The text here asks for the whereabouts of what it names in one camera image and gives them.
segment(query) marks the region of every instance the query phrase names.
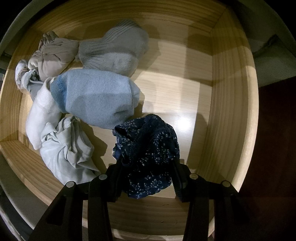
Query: screw head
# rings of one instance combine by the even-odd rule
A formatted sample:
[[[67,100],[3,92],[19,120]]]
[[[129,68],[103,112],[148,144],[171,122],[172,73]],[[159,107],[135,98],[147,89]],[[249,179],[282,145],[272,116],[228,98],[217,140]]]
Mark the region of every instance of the screw head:
[[[105,180],[108,176],[106,174],[99,175],[100,180]]]
[[[226,188],[229,188],[230,187],[230,183],[228,181],[224,181],[222,182],[222,185]]]
[[[66,183],[67,188],[71,188],[73,186],[74,186],[74,182],[72,182],[72,181]]]
[[[196,180],[196,179],[198,178],[198,175],[195,174],[195,173],[191,173],[191,174],[189,175],[189,177],[190,177],[191,179],[193,179],[193,180]]]

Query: fabric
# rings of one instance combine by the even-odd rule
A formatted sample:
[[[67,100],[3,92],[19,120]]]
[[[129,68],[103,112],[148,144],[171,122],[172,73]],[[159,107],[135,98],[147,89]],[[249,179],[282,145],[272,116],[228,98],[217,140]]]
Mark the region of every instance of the fabric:
[[[75,116],[63,118],[57,128],[48,122],[41,139],[40,155],[62,184],[90,182],[100,174],[91,159],[94,146]]]
[[[28,62],[24,59],[19,61],[15,69],[15,82],[18,89],[25,89],[30,93],[33,101],[43,85],[38,71],[36,69],[29,70]]]
[[[125,168],[123,191],[129,197],[143,198],[171,185],[169,162],[179,158],[180,151],[169,124],[149,114],[116,126],[113,135],[113,156]]]
[[[140,94],[130,78],[95,69],[73,69],[59,75],[50,92],[63,113],[104,129],[113,129],[132,116]]]
[[[123,20],[95,40],[80,42],[78,57],[86,69],[131,76],[148,50],[148,33],[132,20]]]
[[[296,76],[296,58],[277,35],[253,53],[258,87]]]
[[[41,148],[41,132],[46,123],[50,122],[53,126],[57,126],[62,115],[49,91],[49,84],[55,78],[45,80],[27,117],[26,132],[35,150]]]
[[[78,52],[79,41],[59,38],[55,32],[43,34],[38,50],[28,63],[30,70],[38,69],[42,82],[56,77],[72,62]]]

